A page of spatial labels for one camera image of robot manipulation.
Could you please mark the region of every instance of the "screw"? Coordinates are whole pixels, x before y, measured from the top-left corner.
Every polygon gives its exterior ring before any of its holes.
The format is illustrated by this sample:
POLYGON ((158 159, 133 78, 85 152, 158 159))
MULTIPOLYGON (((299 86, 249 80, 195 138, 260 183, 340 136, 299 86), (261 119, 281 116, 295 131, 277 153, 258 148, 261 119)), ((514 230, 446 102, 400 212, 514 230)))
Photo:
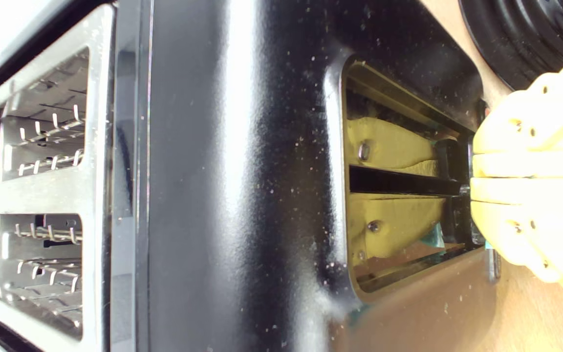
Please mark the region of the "screw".
POLYGON ((367 227, 370 232, 377 232, 379 231, 379 222, 377 220, 373 220, 368 223, 367 227))
POLYGON ((362 143, 360 145, 360 149, 358 150, 358 158, 361 161, 365 162, 368 160, 368 156, 370 154, 370 146, 367 143, 362 143))
POLYGON ((461 185, 460 186, 460 196, 465 196, 466 194, 471 192, 471 187, 469 185, 461 185))

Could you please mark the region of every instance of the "black metal bar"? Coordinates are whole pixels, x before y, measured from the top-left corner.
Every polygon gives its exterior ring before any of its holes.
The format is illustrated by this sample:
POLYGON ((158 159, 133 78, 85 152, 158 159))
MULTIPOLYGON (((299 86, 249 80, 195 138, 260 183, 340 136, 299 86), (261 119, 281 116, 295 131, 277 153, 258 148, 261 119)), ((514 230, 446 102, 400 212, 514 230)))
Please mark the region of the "black metal bar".
POLYGON ((349 185, 354 193, 459 196, 461 182, 437 177, 350 166, 349 185))

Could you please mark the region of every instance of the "black rubber object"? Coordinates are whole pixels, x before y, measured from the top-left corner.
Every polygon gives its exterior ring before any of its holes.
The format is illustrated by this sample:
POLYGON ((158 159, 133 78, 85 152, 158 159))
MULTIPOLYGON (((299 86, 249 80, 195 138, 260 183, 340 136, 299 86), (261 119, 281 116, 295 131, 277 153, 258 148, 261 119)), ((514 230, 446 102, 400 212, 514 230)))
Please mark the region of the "black rubber object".
POLYGON ((563 67, 563 0, 460 0, 483 58, 512 89, 563 67))

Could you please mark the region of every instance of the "toaster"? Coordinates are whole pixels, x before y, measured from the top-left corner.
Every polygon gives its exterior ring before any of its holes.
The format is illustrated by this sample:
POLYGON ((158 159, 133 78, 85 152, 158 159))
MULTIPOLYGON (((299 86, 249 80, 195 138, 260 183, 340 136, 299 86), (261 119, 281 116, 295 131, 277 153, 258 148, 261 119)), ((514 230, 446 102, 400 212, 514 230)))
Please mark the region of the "toaster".
POLYGON ((480 76, 418 0, 52 1, 0 60, 0 347, 469 351, 480 76))

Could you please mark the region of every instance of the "slot opening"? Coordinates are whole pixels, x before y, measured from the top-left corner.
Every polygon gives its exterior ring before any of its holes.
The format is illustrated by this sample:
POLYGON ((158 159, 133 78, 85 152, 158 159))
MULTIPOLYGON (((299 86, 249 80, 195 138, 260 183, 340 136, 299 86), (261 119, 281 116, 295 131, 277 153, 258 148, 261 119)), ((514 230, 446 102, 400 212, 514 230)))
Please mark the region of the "slot opening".
POLYGON ((0 106, 0 182, 83 162, 88 60, 85 48, 0 106))
POLYGON ((81 338, 83 239, 78 214, 0 214, 0 299, 81 338))
POLYGON ((366 62, 351 63, 343 82, 348 258, 358 288, 376 292, 478 248, 466 187, 472 131, 366 62))

